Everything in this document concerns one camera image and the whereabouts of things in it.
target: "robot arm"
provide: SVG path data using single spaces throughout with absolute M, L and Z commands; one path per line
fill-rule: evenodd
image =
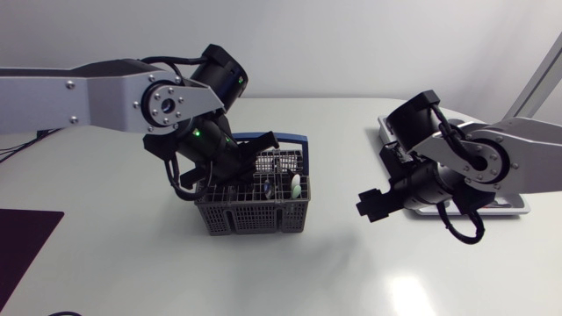
M 387 127 L 398 141 L 385 145 L 380 155 L 391 189 L 366 191 L 357 204 L 371 222 L 402 208 L 437 205 L 457 238 L 476 243 L 484 233 L 478 209 L 495 193 L 562 190 L 562 126 L 529 118 L 451 126 L 439 102 L 432 90 L 422 92 L 388 116 Z M 448 199 L 471 217 L 476 237 L 463 236 L 450 224 L 443 206 Z
M 166 63 L 174 72 L 152 66 Z M 190 79 L 176 64 L 198 65 Z M 248 77 L 221 47 L 196 59 L 149 57 L 102 61 L 71 70 L 0 69 L 0 133 L 93 125 L 146 133 L 144 147 L 161 158 L 180 198 L 194 200 L 212 183 L 246 183 L 256 153 L 278 147 L 272 132 L 239 144 L 225 116 Z M 179 175 L 176 153 L 196 168 Z M 191 189 L 202 179 L 205 186 Z

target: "black wire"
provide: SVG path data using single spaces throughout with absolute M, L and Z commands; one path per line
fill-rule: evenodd
M 12 157 L 13 155 L 15 155 L 15 154 L 19 153 L 20 151 L 22 151 L 22 150 L 24 150 L 24 149 L 30 147 L 31 145 L 37 143 L 38 141 L 44 140 L 47 136 L 50 136 L 50 135 L 52 135 L 52 134 L 54 134 L 54 133 L 56 133 L 56 132 L 59 132 L 60 130 L 61 130 L 60 128 L 59 128 L 59 129 L 55 129 L 55 130 L 50 130 L 50 131 L 48 131 L 47 133 L 41 134 L 40 137 L 38 137 L 38 138 L 36 138 L 36 139 L 34 139 L 34 140 L 30 140 L 30 141 L 28 141 L 28 142 L 26 142 L 26 143 L 23 143 L 23 144 L 21 144 L 21 145 L 17 145 L 17 146 L 15 146 L 15 147 L 12 147 L 12 148 L 16 148 L 16 149 L 12 149 L 12 150 L 6 151 L 6 152 L 4 152 L 4 153 L 1 153 L 0 155 L 2 155 L 2 154 L 7 154 L 7 156 L 5 156 L 4 158 L 0 159 L 0 163 L 7 161 L 7 160 L 8 160 L 10 157 Z
M 19 145 L 17 145 L 17 146 L 10 147 L 10 148 L 2 148 L 2 149 L 0 149 L 0 151 L 12 150 L 12 149 L 15 149 L 15 148 L 18 148 L 18 147 L 22 147 L 22 146 L 24 146 L 25 144 L 27 144 L 27 143 L 19 144 Z
M 81 316 L 81 315 L 77 312 L 56 312 L 50 314 L 49 316 Z
M 179 71 L 179 68 L 176 66 L 176 64 L 171 63 L 171 62 L 165 62 L 165 64 L 168 65 L 168 67 L 172 68 L 172 70 L 174 70 L 176 75 L 179 75 L 180 78 L 183 78 L 182 72 Z
M 180 185 L 179 185 L 179 166 L 177 163 L 177 157 L 174 155 L 174 157 L 167 161 L 164 162 L 164 165 L 166 167 L 166 175 L 168 176 L 168 180 L 169 180 L 169 184 L 174 188 L 174 191 L 176 192 L 176 194 L 183 200 L 186 201 L 194 201 L 198 198 L 202 198 L 207 191 L 209 190 L 209 185 L 211 184 L 211 179 L 213 177 L 213 162 L 209 162 L 207 164 L 207 168 L 209 170 L 209 173 L 207 175 L 207 178 L 205 179 L 205 187 L 201 188 L 200 191 L 198 192 L 188 192 L 186 190 L 183 190 Z
M 207 62 L 207 58 L 204 56 L 198 58 L 154 56 L 154 57 L 143 58 L 140 61 L 147 64 L 163 62 L 163 63 L 172 63 L 172 64 L 179 64 L 179 65 L 200 65 L 204 62 Z
M 458 230 L 455 229 L 455 227 L 451 224 L 449 216 L 447 216 L 447 211 L 445 210 L 444 202 L 440 202 L 437 204 L 437 210 L 439 211 L 439 217 L 445 224 L 445 228 L 449 229 L 450 233 L 463 243 L 473 245 L 479 242 L 482 237 L 484 237 L 484 232 L 486 231 L 486 229 L 484 228 L 484 222 L 482 221 L 482 218 L 477 211 L 468 213 L 468 218 L 471 219 L 471 222 L 476 227 L 476 235 L 474 237 L 469 237 L 459 233 Z
M 482 162 L 477 158 L 477 156 L 469 153 L 468 150 L 466 150 L 465 146 L 463 146 L 463 143 L 460 142 L 460 140 L 465 137 L 462 131 L 460 131 L 460 129 L 456 126 L 451 127 L 451 124 L 436 104 L 432 104 L 431 109 L 441 122 L 441 124 L 439 125 L 439 131 L 449 145 L 450 149 L 461 159 L 467 161 L 473 168 L 483 169 L 482 167 L 485 166 L 482 166 L 481 164 L 485 162 Z

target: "dish rack basket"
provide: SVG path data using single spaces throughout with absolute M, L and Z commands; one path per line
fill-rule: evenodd
M 248 141 L 261 133 L 235 133 Z M 274 149 L 256 156 L 254 182 L 212 185 L 195 205 L 210 235 L 231 233 L 300 233 L 305 228 L 310 201 L 308 139 L 304 135 L 275 133 L 279 143 L 300 144 L 300 150 Z M 301 193 L 292 198 L 292 173 L 300 175 Z M 197 183 L 197 190 L 202 186 Z

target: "table surface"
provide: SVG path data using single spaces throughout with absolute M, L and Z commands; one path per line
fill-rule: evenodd
M 485 218 L 474 246 L 436 217 L 403 211 L 371 224 L 359 216 L 358 193 L 389 188 L 377 117 L 402 103 L 233 106 L 236 133 L 308 136 L 303 233 L 209 236 L 140 134 L 75 127 L 26 149 L 0 165 L 0 207 L 66 215 L 3 315 L 560 315 L 561 193 L 527 195 L 532 211 L 521 217 Z M 0 146 L 31 137 L 1 135 Z

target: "blue basket handle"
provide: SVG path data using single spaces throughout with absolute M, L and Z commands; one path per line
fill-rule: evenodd
M 262 136 L 265 133 L 233 133 L 236 141 L 249 141 Z M 302 147 L 302 173 L 308 176 L 308 138 L 305 135 L 291 133 L 274 133 L 278 142 L 300 144 Z

